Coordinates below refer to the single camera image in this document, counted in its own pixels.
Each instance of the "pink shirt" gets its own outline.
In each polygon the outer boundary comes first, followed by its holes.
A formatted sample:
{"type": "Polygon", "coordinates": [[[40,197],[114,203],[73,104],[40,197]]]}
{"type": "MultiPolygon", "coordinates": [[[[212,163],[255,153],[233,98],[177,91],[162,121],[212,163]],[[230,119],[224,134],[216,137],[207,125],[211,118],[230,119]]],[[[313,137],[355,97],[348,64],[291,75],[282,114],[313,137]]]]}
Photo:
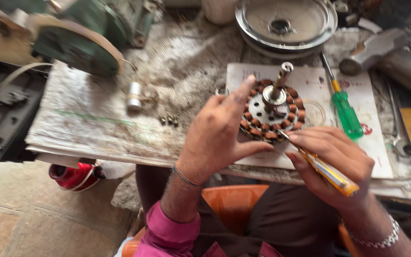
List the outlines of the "pink shirt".
{"type": "MultiPolygon", "coordinates": [[[[172,221],[161,210],[159,201],[147,213],[145,235],[134,253],[134,257],[192,257],[193,242],[199,234],[201,219],[199,213],[188,223],[172,221]]],[[[263,242],[259,256],[282,257],[271,245],[263,242]]],[[[203,257],[226,257],[217,242],[205,252],[203,257]]]]}

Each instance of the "finger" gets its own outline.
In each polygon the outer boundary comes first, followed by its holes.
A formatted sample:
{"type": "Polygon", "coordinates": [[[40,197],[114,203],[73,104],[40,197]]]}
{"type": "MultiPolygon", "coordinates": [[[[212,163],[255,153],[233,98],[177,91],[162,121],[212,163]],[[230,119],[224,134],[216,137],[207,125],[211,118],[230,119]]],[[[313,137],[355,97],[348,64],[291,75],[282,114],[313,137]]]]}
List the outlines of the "finger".
{"type": "Polygon", "coordinates": [[[317,154],[323,161],[329,163],[356,183],[361,182],[368,175],[364,174],[368,171],[365,163],[347,157],[336,146],[324,139],[302,134],[291,134],[289,140],[297,146],[317,154]]]}
{"type": "Polygon", "coordinates": [[[332,134],[322,130],[305,129],[297,131],[293,134],[305,135],[332,143],[337,149],[339,149],[339,151],[351,159],[356,159],[357,157],[361,157],[366,154],[358,145],[348,145],[337,137],[334,137],[332,134]]]}
{"type": "Polygon", "coordinates": [[[213,95],[209,98],[207,103],[205,103],[204,108],[215,108],[225,100],[226,96],[225,95],[213,95]]]}
{"type": "Polygon", "coordinates": [[[254,155],[260,152],[270,152],[274,150],[274,146],[263,141],[250,141],[245,143],[237,143],[235,156],[236,160],[254,155]]]}
{"type": "Polygon", "coordinates": [[[359,149],[360,151],[362,151],[363,153],[365,153],[365,151],[361,147],[359,147],[359,145],[357,143],[355,143],[353,140],[351,140],[347,136],[347,134],[345,134],[345,132],[340,128],[335,128],[335,127],[331,127],[331,126],[320,126],[320,127],[311,127],[309,129],[329,133],[329,134],[333,135],[334,137],[340,139],[344,143],[348,144],[349,146],[355,147],[355,148],[359,149]]]}
{"type": "Polygon", "coordinates": [[[232,92],[223,102],[222,105],[228,112],[233,114],[242,114],[245,109],[245,104],[250,96],[250,90],[256,84],[256,78],[253,75],[248,76],[240,85],[240,87],[232,92]]]}
{"type": "Polygon", "coordinates": [[[298,152],[285,152],[285,154],[291,160],[294,168],[297,170],[302,180],[304,180],[305,185],[310,191],[316,193],[328,189],[328,186],[321,175],[318,174],[302,155],[298,152]]]}

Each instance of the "white paper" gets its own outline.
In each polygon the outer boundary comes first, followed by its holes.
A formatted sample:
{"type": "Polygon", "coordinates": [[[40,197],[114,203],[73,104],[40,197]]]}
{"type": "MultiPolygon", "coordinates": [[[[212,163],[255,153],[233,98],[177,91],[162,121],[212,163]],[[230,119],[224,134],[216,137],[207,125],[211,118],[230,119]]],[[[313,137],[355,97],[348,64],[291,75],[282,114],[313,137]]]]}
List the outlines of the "white paper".
{"type": "MultiPolygon", "coordinates": [[[[279,68],[280,66],[278,65],[228,64],[226,88],[230,92],[234,91],[250,74],[254,74],[256,80],[276,80],[279,68]]],[[[368,73],[365,72],[354,77],[345,76],[337,69],[333,69],[333,73],[339,81],[342,90],[348,93],[348,101],[355,109],[357,117],[361,122],[364,136],[357,143],[375,161],[372,177],[393,178],[368,73]]],[[[340,126],[340,121],[334,112],[331,100],[333,91],[329,83],[329,78],[324,68],[295,67],[292,71],[287,85],[297,90],[304,102],[306,109],[304,128],[321,125],[340,126]]],[[[237,140],[244,142],[249,139],[239,134],[237,140]]],[[[275,152],[252,155],[235,163],[294,169],[291,161],[284,154],[287,149],[295,150],[294,146],[284,142],[277,144],[275,149],[275,152]]]]}

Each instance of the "green screwdriver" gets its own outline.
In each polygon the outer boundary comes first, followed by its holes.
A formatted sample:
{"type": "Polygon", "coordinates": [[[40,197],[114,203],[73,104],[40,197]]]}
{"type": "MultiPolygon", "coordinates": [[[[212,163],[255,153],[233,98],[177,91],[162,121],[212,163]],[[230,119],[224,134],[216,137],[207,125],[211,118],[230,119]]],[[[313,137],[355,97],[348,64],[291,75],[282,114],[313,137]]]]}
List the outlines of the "green screwdriver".
{"type": "Polygon", "coordinates": [[[326,60],[324,53],[321,53],[321,60],[324,68],[329,74],[329,78],[331,79],[331,86],[334,89],[333,102],[337,107],[343,130],[349,138],[356,140],[364,135],[361,123],[359,123],[354,109],[348,102],[348,94],[340,90],[339,83],[334,78],[334,74],[331,71],[331,67],[329,67],[328,60],[326,60]]]}

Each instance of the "fingernail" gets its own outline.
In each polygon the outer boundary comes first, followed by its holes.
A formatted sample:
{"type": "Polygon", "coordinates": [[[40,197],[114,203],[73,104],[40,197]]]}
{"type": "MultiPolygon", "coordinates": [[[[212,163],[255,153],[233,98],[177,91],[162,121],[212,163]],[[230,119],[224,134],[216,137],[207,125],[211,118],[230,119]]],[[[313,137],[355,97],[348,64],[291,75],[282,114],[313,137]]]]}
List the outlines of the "fingernail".
{"type": "Polygon", "coordinates": [[[293,154],[293,152],[285,152],[285,154],[286,154],[286,156],[288,156],[288,158],[289,158],[291,161],[297,161],[296,155],[293,154]]]}
{"type": "Polygon", "coordinates": [[[291,141],[296,140],[297,137],[298,137],[298,135],[292,133],[292,134],[289,135],[289,140],[291,140],[291,141]]]}
{"type": "Polygon", "coordinates": [[[247,83],[254,83],[256,81],[256,78],[254,75],[250,75],[245,79],[245,82],[247,83]]]}

